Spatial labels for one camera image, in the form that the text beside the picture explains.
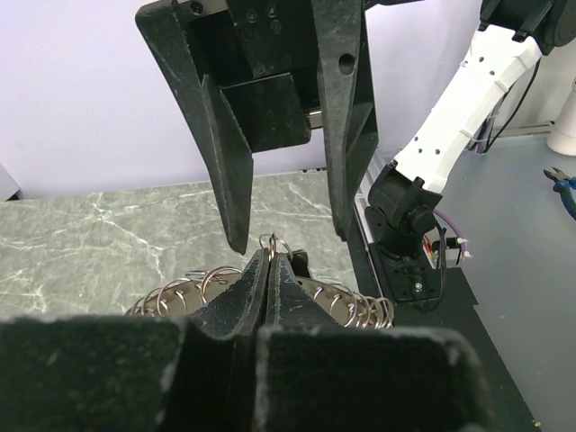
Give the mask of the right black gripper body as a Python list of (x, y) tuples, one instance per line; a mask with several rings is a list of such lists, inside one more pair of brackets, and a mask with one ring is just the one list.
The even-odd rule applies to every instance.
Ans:
[(189, 1), (189, 26), (253, 152), (306, 144), (320, 106), (309, 1)]

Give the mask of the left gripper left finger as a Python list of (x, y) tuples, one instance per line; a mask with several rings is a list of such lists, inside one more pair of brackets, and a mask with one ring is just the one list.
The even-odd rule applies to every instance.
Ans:
[(76, 316), (1, 324), (4, 431), (248, 431), (269, 271), (181, 318)]

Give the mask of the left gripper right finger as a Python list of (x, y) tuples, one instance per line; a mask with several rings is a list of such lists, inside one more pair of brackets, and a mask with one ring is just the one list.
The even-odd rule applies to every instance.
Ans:
[(446, 328), (345, 328), (268, 306), (256, 338), (258, 431), (492, 431), (479, 357)]

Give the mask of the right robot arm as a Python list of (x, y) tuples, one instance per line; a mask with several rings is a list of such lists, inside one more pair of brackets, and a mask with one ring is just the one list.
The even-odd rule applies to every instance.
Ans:
[[(378, 145), (368, 1), (156, 1), (135, 22), (207, 167), (229, 246), (244, 253), (253, 156), (322, 129), (336, 233)], [(413, 257), (456, 160), (520, 77), (575, 37), (572, 1), (485, 1), (466, 56), (369, 193), (377, 241)]]

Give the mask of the metal disc keyring organizer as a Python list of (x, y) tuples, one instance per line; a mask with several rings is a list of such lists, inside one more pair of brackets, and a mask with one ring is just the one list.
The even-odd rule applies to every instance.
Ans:
[[(292, 313), (304, 306), (311, 306), (321, 320), (335, 322), (345, 328), (393, 327), (395, 307), (391, 300), (355, 292), (341, 283), (312, 278), (308, 253), (302, 249), (290, 249), (284, 239), (274, 234), (263, 234), (258, 241), (269, 259), (276, 256), (285, 258), (281, 264), (272, 265), (266, 284), (266, 304), (278, 321), (285, 318), (285, 313), (281, 311), (283, 306)], [(193, 313), (226, 292), (240, 280), (243, 273), (242, 269), (233, 265), (190, 270), (184, 276), (140, 297), (125, 314), (165, 318)]]

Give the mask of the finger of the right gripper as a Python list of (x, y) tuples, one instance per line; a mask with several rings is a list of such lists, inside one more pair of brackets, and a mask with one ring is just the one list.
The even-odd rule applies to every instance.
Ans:
[(135, 21), (158, 63), (207, 167), (226, 239), (248, 244), (254, 160), (227, 98), (177, 1), (143, 5)]
[(319, 101), (336, 233), (347, 239), (357, 189), (378, 144), (363, 1), (313, 1)]

